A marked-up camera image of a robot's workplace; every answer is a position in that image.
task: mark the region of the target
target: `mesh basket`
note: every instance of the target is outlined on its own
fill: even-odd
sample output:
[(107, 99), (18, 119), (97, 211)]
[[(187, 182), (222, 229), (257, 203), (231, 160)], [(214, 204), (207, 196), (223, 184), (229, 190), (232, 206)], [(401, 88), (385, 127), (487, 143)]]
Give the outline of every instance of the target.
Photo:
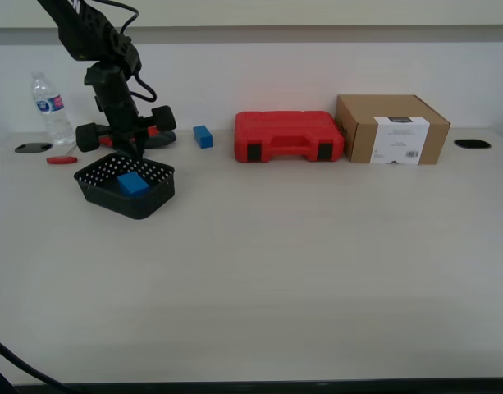
[[(139, 197), (121, 193), (117, 177), (137, 172), (149, 184)], [(133, 219), (145, 219), (175, 195), (175, 169), (152, 160), (136, 160), (111, 153), (74, 174), (85, 199)]]

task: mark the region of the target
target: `bottle label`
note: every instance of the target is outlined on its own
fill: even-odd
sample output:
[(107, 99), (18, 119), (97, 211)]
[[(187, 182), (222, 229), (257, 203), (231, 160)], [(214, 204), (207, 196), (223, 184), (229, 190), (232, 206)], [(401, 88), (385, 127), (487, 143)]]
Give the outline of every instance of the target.
[(38, 100), (36, 102), (38, 109), (41, 112), (56, 112), (63, 109), (63, 101), (61, 96), (49, 98), (48, 100)]

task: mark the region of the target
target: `blue block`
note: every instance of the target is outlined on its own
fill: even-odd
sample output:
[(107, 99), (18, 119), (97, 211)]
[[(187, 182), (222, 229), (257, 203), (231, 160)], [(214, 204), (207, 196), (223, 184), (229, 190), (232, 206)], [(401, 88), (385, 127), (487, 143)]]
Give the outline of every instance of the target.
[(117, 180), (120, 184), (121, 192), (127, 197), (138, 197), (149, 191), (147, 182), (136, 172), (120, 175)]
[(200, 148), (212, 148), (213, 136), (206, 126), (198, 126), (193, 128), (194, 139), (200, 145)]

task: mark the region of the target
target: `red case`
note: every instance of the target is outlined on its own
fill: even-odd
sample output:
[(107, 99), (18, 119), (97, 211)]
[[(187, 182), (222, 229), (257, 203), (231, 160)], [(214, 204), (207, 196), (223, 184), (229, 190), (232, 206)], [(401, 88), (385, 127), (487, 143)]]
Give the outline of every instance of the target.
[(273, 156), (302, 155), (309, 161), (341, 158), (344, 137), (324, 111), (241, 112), (235, 120), (235, 158), (268, 162)]

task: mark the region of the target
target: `cardboard box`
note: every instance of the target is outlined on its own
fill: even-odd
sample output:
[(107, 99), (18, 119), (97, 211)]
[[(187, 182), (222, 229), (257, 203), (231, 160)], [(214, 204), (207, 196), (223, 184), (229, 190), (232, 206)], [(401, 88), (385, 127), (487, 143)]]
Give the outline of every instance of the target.
[(336, 121), (352, 163), (436, 164), (450, 123), (414, 95), (339, 95)]

